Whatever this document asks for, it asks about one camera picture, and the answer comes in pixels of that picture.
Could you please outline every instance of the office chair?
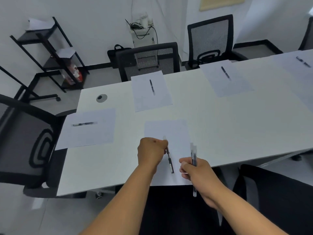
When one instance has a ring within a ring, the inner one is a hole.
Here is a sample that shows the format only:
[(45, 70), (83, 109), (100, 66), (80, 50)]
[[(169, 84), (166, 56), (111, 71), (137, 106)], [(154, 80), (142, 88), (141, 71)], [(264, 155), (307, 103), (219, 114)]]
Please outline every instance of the office chair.
[(75, 112), (55, 116), (0, 94), (0, 182), (23, 185), (30, 197), (85, 198), (86, 192), (56, 196), (67, 150), (54, 146), (66, 115)]
[(304, 35), (303, 41), (299, 47), (299, 50), (313, 49), (313, 16), (309, 19), (308, 28)]
[[(313, 186), (251, 165), (241, 165), (233, 191), (289, 235), (312, 234)], [(235, 234), (223, 218), (222, 231)]]
[(180, 72), (176, 42), (120, 51), (116, 53), (116, 59), (122, 82), (131, 81), (132, 76), (157, 71), (164, 75)]
[(201, 64), (222, 60), (247, 60), (233, 52), (233, 15), (221, 16), (187, 26), (189, 37), (189, 61), (187, 70)]

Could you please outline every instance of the mesh chair back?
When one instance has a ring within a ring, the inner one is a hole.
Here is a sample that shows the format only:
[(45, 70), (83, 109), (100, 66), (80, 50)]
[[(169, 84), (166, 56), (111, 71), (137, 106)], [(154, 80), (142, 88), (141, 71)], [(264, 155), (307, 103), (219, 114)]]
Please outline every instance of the mesh chair back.
[(313, 49), (313, 16), (309, 19), (308, 28), (299, 50)]
[(164, 43), (133, 48), (116, 53), (123, 82), (131, 77), (162, 71), (170, 74), (180, 71), (177, 43)]
[(211, 63), (226, 59), (233, 49), (233, 15), (188, 25), (189, 62)]
[[(44, 115), (41, 119), (34, 116), (41, 111), (55, 117), (56, 124), (42, 120)], [(3, 95), (0, 95), (0, 117), (0, 182), (30, 188), (41, 186), (59, 133), (58, 118)]]

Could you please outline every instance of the white table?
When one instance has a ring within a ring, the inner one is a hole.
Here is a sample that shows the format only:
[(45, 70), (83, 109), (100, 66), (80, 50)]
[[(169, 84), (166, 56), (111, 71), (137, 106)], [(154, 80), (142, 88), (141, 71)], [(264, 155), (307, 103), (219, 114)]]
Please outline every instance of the white table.
[[(124, 183), (146, 121), (186, 119), (198, 157), (211, 166), (312, 148), (313, 113), (285, 84), (292, 76), (271, 57), (234, 65), (254, 91), (218, 98), (200, 69), (168, 74), (173, 105), (135, 112), (131, 82), (82, 90), (77, 112), (116, 108), (114, 142), (68, 149), (58, 195)], [(100, 94), (107, 101), (96, 102)]]

